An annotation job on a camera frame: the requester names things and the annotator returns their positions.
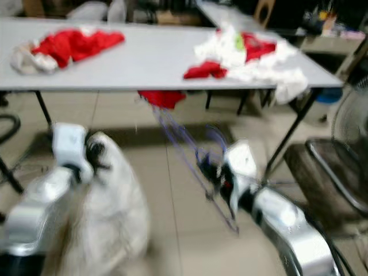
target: tile floor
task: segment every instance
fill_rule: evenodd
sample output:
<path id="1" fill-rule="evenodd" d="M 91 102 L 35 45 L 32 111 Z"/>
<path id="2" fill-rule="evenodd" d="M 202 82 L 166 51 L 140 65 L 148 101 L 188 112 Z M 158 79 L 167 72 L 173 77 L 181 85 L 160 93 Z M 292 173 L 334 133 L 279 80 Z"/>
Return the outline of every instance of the tile floor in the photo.
<path id="1" fill-rule="evenodd" d="M 239 214 L 240 237 L 226 228 L 163 136 L 150 108 L 137 101 L 136 93 L 45 91 L 43 97 L 53 120 L 112 133 L 136 170 L 151 208 L 152 246 L 144 260 L 130 265 L 127 276 L 285 275 L 277 251 L 248 214 Z M 10 107 L 0 112 L 15 112 L 22 123 L 20 131 L 0 148 L 5 161 L 13 164 L 47 125 L 35 95 L 12 94 L 8 98 Z M 206 112 L 205 99 L 205 94 L 190 96 L 178 105 L 174 117 L 197 128 L 206 122 L 226 125 L 233 139 L 247 138 L 262 172 L 295 114 L 284 106 L 261 112 L 259 103 L 254 101 L 237 117 L 239 99 L 223 97 L 214 97 Z M 292 140 L 304 141 L 309 136 L 329 133 L 328 126 L 312 127 L 303 122 Z M 50 164 L 51 153 L 42 148 L 23 167 L 32 170 L 32 166 Z M 292 179 L 285 165 L 278 168 L 273 178 Z M 18 200 L 9 185 L 0 186 L 1 211 L 8 212 Z M 337 244 L 356 274 L 368 275 L 354 243 L 342 240 Z"/>

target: red and white garment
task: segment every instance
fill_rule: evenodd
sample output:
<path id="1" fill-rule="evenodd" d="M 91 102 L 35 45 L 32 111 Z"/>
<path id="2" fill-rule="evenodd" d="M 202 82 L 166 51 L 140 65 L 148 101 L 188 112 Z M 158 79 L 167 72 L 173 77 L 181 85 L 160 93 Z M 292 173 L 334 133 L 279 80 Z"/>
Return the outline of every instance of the red and white garment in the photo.
<path id="1" fill-rule="evenodd" d="M 91 28 L 65 29 L 50 34 L 42 41 L 20 45 L 13 50 L 10 64 L 22 74 L 53 73 L 97 55 L 125 40 L 120 32 Z"/>
<path id="2" fill-rule="evenodd" d="M 244 48 L 236 40 L 241 35 Z M 252 33 L 239 33 L 232 26 L 217 31 L 208 41 L 194 48 L 199 66 L 190 68 L 185 79 L 233 78 L 247 83 L 276 83 L 279 104 L 291 101 L 308 86 L 300 68 L 283 70 L 282 64 L 297 53 L 287 41 L 266 41 Z"/>

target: table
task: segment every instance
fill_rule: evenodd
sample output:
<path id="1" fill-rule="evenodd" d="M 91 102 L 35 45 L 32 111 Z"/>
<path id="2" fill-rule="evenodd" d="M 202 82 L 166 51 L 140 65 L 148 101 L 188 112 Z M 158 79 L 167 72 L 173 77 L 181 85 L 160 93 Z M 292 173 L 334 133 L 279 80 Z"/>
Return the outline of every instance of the table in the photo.
<path id="1" fill-rule="evenodd" d="M 76 22 L 63 20 L 0 19 L 0 91 L 35 92 L 49 126 L 52 120 L 40 90 L 170 91 L 275 88 L 275 84 L 262 82 L 249 84 L 232 79 L 183 80 L 184 72 L 197 63 L 193 47 L 206 41 L 214 31 L 212 28 L 140 24 L 107 25 L 103 22 L 91 22 L 89 25 L 103 30 L 121 31 L 126 37 L 126 42 L 52 75 L 20 75 L 10 67 L 9 56 L 17 45 L 31 39 L 41 38 L 61 28 L 77 27 L 76 24 Z M 273 33 L 259 32 L 259 35 L 280 39 Z M 271 158 L 270 166 L 304 118 L 321 89 L 342 85 L 337 78 L 301 52 L 280 65 L 279 68 L 285 70 L 295 66 L 303 70 L 313 92 Z M 9 171 L 2 171 L 5 175 L 9 173 Z"/>

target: red cloth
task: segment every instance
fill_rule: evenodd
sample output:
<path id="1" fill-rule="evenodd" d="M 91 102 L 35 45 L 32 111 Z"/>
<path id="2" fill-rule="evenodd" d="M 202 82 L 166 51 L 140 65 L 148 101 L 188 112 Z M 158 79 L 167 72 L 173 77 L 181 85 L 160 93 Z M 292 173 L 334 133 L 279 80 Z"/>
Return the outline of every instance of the red cloth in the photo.
<path id="1" fill-rule="evenodd" d="M 185 79 L 208 78 L 210 75 L 216 79 L 226 76 L 227 70 L 222 68 L 217 62 L 204 62 L 200 66 L 191 67 L 184 74 Z"/>
<path id="2" fill-rule="evenodd" d="M 38 48 L 32 49 L 32 53 L 49 55 L 56 60 L 60 68 L 65 68 L 70 59 L 78 62 L 124 40 L 124 36 L 119 32 L 105 33 L 98 30 L 91 36 L 85 36 L 79 30 L 67 29 L 47 36 Z"/>
<path id="3" fill-rule="evenodd" d="M 180 91 L 143 90 L 138 91 L 151 105 L 159 108 L 173 109 L 175 105 L 186 98 Z"/>
<path id="4" fill-rule="evenodd" d="M 276 43 L 265 42 L 257 39 L 252 33 L 241 33 L 244 47 L 247 50 L 246 62 L 259 59 L 261 56 L 276 50 Z"/>

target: electric fan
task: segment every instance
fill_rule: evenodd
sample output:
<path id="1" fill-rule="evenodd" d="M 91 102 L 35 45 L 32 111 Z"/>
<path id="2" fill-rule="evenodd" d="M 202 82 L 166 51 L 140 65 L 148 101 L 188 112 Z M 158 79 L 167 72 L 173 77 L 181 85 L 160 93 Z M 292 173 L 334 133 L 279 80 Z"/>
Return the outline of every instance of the electric fan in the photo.
<path id="1" fill-rule="evenodd" d="M 340 104 L 331 139 L 311 139 L 306 146 L 344 198 L 368 214 L 368 76 Z"/>

